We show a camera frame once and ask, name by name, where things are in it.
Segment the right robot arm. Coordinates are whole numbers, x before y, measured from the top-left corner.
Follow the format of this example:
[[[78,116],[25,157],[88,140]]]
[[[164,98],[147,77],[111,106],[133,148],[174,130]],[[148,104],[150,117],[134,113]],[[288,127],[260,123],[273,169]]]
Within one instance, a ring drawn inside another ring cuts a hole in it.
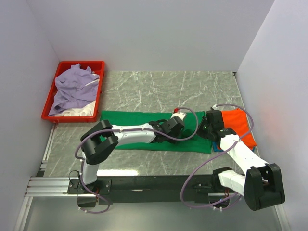
[[[232,128],[225,127],[220,110],[206,111],[197,134],[218,144],[243,171],[243,174],[238,174],[229,167],[214,170],[211,180],[213,190],[232,189],[244,197],[253,211],[285,202],[280,167],[261,159]]]

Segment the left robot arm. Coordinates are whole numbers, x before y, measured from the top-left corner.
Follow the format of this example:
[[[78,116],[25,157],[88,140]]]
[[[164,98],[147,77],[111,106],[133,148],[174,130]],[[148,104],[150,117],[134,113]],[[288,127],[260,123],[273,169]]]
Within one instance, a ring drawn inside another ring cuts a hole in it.
[[[103,120],[85,133],[75,151],[82,163],[79,188],[84,193],[96,189],[99,164],[116,148],[136,143],[175,143],[184,128],[185,114],[173,114],[168,120],[151,121],[138,126],[112,125]]]

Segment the green t-shirt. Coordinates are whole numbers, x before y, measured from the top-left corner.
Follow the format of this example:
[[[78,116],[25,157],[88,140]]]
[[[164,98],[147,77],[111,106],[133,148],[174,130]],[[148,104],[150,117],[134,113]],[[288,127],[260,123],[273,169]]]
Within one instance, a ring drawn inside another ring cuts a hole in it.
[[[186,138],[195,131],[196,119],[193,113],[187,112],[184,119],[184,129],[180,138]],[[125,112],[125,111],[102,111],[101,120],[108,120],[112,125],[136,126],[151,121],[171,118],[171,113],[150,112]],[[171,152],[195,152],[210,154],[212,142],[195,135],[187,141],[178,141],[175,144],[163,143],[133,143],[116,147],[117,150],[149,150],[149,151],[171,151]]]

